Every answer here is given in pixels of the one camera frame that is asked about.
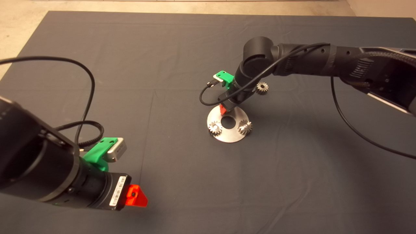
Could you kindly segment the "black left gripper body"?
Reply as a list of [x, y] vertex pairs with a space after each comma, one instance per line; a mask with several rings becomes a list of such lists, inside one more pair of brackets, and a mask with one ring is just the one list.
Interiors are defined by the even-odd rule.
[[74, 182], [60, 195], [60, 206], [120, 211], [130, 185], [127, 173], [102, 171], [81, 159]]

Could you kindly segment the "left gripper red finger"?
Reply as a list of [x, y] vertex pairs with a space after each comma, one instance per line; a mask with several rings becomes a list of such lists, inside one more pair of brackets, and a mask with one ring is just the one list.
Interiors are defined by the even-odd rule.
[[126, 206], [147, 207], [148, 199], [139, 185], [130, 185], [126, 194]]

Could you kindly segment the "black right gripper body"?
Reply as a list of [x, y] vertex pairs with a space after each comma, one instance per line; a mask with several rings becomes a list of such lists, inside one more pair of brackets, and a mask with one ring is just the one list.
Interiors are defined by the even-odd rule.
[[218, 96], [217, 100], [227, 112], [231, 112], [254, 94], [255, 83], [251, 77], [234, 77], [230, 88]]

